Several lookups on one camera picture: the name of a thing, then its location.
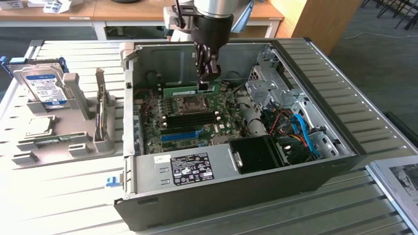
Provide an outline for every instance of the cardboard box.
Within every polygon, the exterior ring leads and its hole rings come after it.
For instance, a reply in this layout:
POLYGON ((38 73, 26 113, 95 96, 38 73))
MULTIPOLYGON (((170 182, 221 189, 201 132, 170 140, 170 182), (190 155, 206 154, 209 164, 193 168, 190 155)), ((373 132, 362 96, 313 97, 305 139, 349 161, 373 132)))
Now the cardboard box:
POLYGON ((22 0, 0 0, 0 10, 24 8, 22 0))

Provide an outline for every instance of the gray cylinder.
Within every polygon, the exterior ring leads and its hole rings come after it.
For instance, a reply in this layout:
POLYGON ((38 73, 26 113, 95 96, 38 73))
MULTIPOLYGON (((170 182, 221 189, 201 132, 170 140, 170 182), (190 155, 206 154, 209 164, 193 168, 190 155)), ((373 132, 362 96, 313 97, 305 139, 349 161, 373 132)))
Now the gray cylinder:
POLYGON ((234 14, 238 0, 195 0, 195 7, 201 14, 226 18, 234 14))

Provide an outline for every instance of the red cable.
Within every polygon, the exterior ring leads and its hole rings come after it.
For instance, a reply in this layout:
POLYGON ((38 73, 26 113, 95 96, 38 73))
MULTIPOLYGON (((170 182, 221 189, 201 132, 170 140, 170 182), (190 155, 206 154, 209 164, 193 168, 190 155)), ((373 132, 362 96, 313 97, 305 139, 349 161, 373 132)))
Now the red cable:
POLYGON ((150 92, 150 95, 151 95, 150 105, 149 105, 147 108, 146 108, 146 116, 147 116, 147 115, 149 115, 149 109, 151 108, 151 104, 153 104, 153 101, 154 101, 154 95, 153 95, 153 90, 150 90, 150 89, 139 89, 139 90, 134 93, 134 95, 137 95, 138 92, 141 92, 141 91, 147 91, 147 92, 150 92))
POLYGON ((274 128, 276 128, 277 122, 280 121, 280 117, 281 117, 282 113, 285 113, 285 112, 289 112, 289 111, 281 111, 281 113, 277 115, 277 118, 276 118, 276 121, 274 121, 273 127, 272 127, 272 129, 270 129, 270 133, 269 133, 269 135, 272 135, 272 134, 273 134, 273 131, 274 131, 274 128))
POLYGON ((301 135, 298 135, 298 136, 300 136, 300 138, 301 138, 301 140, 302 140, 302 143, 304 143, 305 147, 308 147, 308 143, 306 143, 304 137, 302 137, 301 135))

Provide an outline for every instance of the power supply label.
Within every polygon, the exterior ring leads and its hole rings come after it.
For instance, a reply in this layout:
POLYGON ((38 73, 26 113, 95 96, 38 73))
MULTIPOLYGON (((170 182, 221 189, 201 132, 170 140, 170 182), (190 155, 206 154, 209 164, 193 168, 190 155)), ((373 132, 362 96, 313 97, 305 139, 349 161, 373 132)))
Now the power supply label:
POLYGON ((215 179, 209 153, 171 158, 171 169, 177 186, 215 179))

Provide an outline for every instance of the sticker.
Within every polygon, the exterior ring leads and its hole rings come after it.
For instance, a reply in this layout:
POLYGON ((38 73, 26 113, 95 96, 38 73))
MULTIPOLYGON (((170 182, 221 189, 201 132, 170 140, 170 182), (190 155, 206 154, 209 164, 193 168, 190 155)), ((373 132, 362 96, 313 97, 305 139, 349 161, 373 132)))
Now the sticker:
POLYGON ((51 143, 58 143, 59 140, 49 140, 49 141, 41 141, 41 142, 35 142, 35 144, 51 144, 51 143))
POLYGON ((71 20, 90 20, 90 17, 70 17, 71 20))
POLYGON ((171 172, 177 186, 215 179, 209 153, 171 158, 171 172))
POLYGON ((67 98, 62 88, 57 86, 58 78, 55 75, 31 75, 27 76, 27 80, 31 84, 32 92, 37 93, 39 101, 61 108, 67 102, 67 98))
POLYGON ((71 137, 77 137, 79 134, 67 135, 67 136, 59 136, 61 141, 70 141, 71 137))
POLYGON ((195 94, 197 91, 187 91, 187 92, 173 92, 173 96, 179 96, 179 95, 190 95, 190 94, 195 94))
POLYGON ((171 155, 161 155, 161 156, 155 156, 154 157, 154 163, 159 164, 159 163, 169 163, 171 159, 171 155))

